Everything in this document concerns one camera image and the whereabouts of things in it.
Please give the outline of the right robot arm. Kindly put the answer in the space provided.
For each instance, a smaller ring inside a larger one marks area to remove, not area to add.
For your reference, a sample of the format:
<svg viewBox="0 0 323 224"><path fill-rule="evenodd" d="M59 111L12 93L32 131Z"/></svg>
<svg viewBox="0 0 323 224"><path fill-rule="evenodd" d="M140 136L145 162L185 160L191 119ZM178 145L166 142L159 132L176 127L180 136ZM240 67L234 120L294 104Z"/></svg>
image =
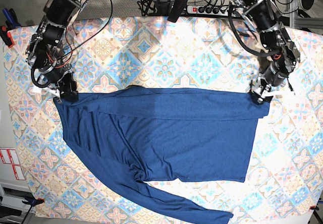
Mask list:
<svg viewBox="0 0 323 224"><path fill-rule="evenodd" d="M77 83L65 56L69 26L73 24L88 0L48 0L45 13L26 49L26 62L31 68L34 86L54 94L57 101L78 100Z"/></svg>

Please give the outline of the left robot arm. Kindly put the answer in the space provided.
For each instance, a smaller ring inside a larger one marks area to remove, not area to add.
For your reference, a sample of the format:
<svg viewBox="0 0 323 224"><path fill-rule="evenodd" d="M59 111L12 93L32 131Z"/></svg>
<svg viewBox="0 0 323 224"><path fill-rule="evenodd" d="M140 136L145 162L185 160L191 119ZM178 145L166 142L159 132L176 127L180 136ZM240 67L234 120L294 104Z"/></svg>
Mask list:
<svg viewBox="0 0 323 224"><path fill-rule="evenodd" d="M266 52L255 51L242 41L233 23L234 12L238 12L245 22L256 29ZM272 0L230 0L229 25L238 43L252 55L272 59L270 64L257 74L256 80L251 82L250 96L258 105L271 101L272 88L282 86L288 81L289 75L300 61L300 52L283 23L279 21L280 16L280 10Z"/></svg>

